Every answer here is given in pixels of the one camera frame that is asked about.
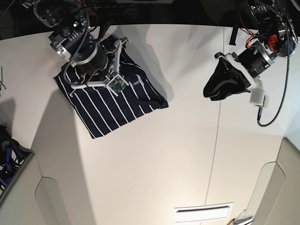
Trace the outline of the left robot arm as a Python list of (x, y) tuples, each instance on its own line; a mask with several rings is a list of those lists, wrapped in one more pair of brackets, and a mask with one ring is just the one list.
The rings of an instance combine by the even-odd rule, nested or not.
[(248, 92), (251, 102), (261, 105), (265, 91), (260, 74), (277, 57), (291, 56), (298, 46), (292, 19), (282, 0), (249, 0), (247, 5), (258, 32), (250, 34), (241, 54), (215, 54), (217, 67), (203, 89), (204, 97), (212, 101)]

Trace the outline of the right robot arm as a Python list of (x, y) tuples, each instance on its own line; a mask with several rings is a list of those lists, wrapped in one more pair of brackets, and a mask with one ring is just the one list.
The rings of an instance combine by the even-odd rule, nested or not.
[(109, 47), (100, 43), (109, 24), (100, 25), (97, 38), (91, 34), (89, 12), (83, 0), (22, 0), (25, 8), (32, 8), (35, 17), (54, 31), (49, 36), (50, 46), (67, 65), (63, 78), (72, 89), (105, 87), (114, 95), (129, 83), (120, 74), (120, 55), (127, 37), (116, 38)]

